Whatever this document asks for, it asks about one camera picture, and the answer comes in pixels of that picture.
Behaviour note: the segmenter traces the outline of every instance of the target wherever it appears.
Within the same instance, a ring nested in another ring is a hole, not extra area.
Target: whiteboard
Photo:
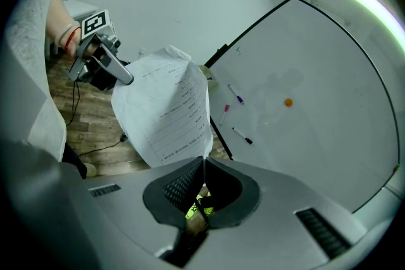
[[[399,160],[390,99],[365,52],[322,12],[287,0],[214,60],[211,118],[234,160],[294,176],[350,211],[388,181]]]

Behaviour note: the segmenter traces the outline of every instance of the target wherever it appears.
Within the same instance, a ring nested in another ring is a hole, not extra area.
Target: whiteboard frame
[[[291,0],[285,0],[282,3],[280,3],[278,6],[275,6],[272,10],[270,10],[267,14],[265,14],[263,17],[261,17],[258,21],[256,21],[255,23],[253,23],[247,30],[245,30],[242,34],[239,35],[239,37],[237,37],[229,46],[228,45],[224,45],[223,47],[221,47],[219,50],[217,50],[217,52],[206,62],[205,66],[207,68],[211,68],[224,54],[227,53],[227,51],[233,47],[239,40],[241,40],[241,38],[243,38],[243,36],[245,36],[247,33],[249,33],[256,25],[260,24],[264,19],[266,19],[267,17],[269,17],[272,13],[274,13],[276,10],[278,10],[279,8],[281,8],[282,6],[284,6],[285,4],[287,4],[289,1]],[[359,49],[361,50],[361,52],[366,56],[366,58],[368,59],[368,61],[370,62],[370,64],[372,65],[375,73],[377,74],[378,78],[381,81],[381,84],[384,88],[385,94],[387,95],[388,98],[388,102],[390,104],[391,107],[391,112],[392,112],[392,116],[394,117],[394,124],[395,124],[395,128],[396,128],[396,137],[397,137],[397,156],[398,156],[398,161],[397,161],[397,165],[399,165],[399,161],[400,161],[400,156],[401,156],[401,152],[400,152],[400,142],[399,142],[399,130],[398,130],[398,124],[397,124],[397,118],[396,118],[396,114],[394,111],[394,107],[392,105],[392,100],[391,97],[389,95],[389,92],[387,90],[387,87],[385,86],[385,83],[381,77],[381,75],[379,74],[377,67],[374,65],[373,61],[371,60],[371,58],[367,55],[366,51],[360,46],[360,44],[356,41],[356,39],[354,39],[354,37],[344,28],[342,27],[340,24],[338,24],[333,18],[331,18],[330,16],[328,16],[327,14],[325,14],[323,11],[319,10],[317,7],[313,6],[312,4],[307,3],[304,0],[298,0],[310,7],[312,7],[313,9],[317,10],[317,12],[321,13],[323,16],[327,17],[330,21],[332,21],[333,23],[335,23],[347,36],[350,37],[350,39],[359,47]],[[226,153],[228,154],[228,157],[232,159],[232,153],[230,152],[230,149],[228,147],[228,145],[226,144],[226,142],[224,141],[218,127],[216,127],[214,121],[212,118],[210,118],[210,122],[212,127],[214,128],[214,131],[216,132],[218,138],[220,139],[220,142],[223,146],[223,148],[225,149]],[[392,178],[393,174],[387,179],[387,181],[383,184],[383,186],[381,186],[381,188],[383,188],[387,182]],[[366,205],[372,198],[374,198],[374,196],[376,196],[376,194],[381,190],[381,188],[379,190],[377,190],[377,192],[375,192],[363,205],[359,206],[355,211],[353,211],[353,213],[355,213],[356,211],[358,211],[359,209],[361,209],[364,205]]]

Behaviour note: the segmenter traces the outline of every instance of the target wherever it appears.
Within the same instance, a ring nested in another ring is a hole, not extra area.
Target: bracelet
[[[56,35],[55,37],[55,45],[57,47],[60,47],[59,42],[61,41],[62,37],[66,35],[66,33],[71,29],[72,27],[79,27],[80,23],[78,21],[74,21],[73,23],[67,24],[65,27],[61,29],[61,32]]]
[[[69,47],[69,43],[70,43],[70,41],[73,39],[73,36],[75,36],[75,32],[78,30],[78,29],[80,29],[81,27],[76,27],[74,30],[73,30],[73,32],[70,34],[70,36],[69,36],[69,38],[68,38],[68,41],[66,42],[66,45],[65,45],[65,52],[67,53],[68,52],[68,47]]]

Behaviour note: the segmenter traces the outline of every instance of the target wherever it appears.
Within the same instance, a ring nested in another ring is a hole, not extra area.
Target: marker pen
[[[238,101],[239,101],[241,104],[244,104],[243,99],[240,98],[240,96],[236,93],[235,89],[232,88],[231,85],[228,85],[228,87],[229,87],[229,89],[234,93],[234,95],[236,96],[236,98],[238,98]]]
[[[245,141],[247,143],[249,143],[250,145],[253,144],[253,141],[250,138],[247,138],[245,135],[243,135],[239,130],[237,130],[235,127],[232,127],[232,129],[237,132],[241,137],[243,137],[245,139]]]
[[[224,110],[224,112],[223,112],[223,114],[222,114],[222,118],[221,118],[221,121],[220,121],[220,125],[222,125],[223,119],[225,118],[225,115],[226,115],[226,113],[228,112],[229,107],[230,107],[229,105],[226,105],[226,106],[225,106],[225,110]]]

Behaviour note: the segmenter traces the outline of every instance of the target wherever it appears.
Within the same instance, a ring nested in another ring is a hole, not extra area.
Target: orange ball
[[[292,99],[287,98],[286,100],[284,100],[284,104],[285,104],[287,107],[291,107],[291,106],[292,106]]]

